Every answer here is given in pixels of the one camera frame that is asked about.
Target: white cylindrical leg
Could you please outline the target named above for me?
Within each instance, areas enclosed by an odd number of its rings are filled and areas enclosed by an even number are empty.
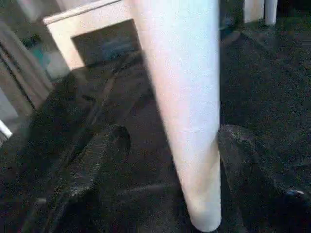
[[[276,23],[277,0],[266,0],[265,4],[265,23],[267,26]]]
[[[4,134],[6,138],[9,138],[12,136],[12,132],[10,129],[0,120],[0,131]]]
[[[192,223],[220,215],[217,0],[129,0]]]

